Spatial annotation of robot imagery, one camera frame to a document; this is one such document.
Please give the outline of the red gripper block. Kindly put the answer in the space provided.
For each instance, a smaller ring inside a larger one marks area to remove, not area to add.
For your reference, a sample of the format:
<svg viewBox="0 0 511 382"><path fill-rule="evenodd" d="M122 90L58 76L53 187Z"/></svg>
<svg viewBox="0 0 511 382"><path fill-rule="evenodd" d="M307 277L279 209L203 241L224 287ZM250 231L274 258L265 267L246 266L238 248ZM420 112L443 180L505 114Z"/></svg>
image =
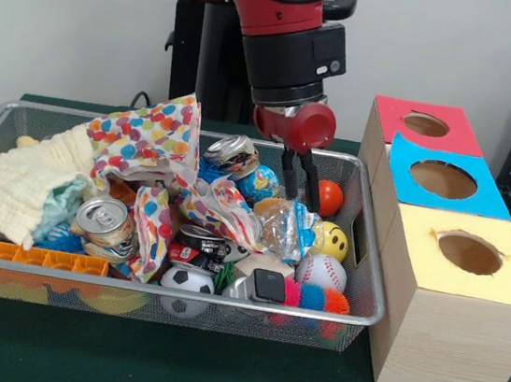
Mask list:
<svg viewBox="0 0 511 382"><path fill-rule="evenodd" d="M320 210L319 177L311 149L321 149L332 143L336 132L336 118L333 111L319 102L310 102L292 107L256 106L253 112L254 124L267 139L282 143L282 174L285 196L288 200L297 197L296 175L293 159L299 159L305 171L305 198L311 213Z"/></svg>

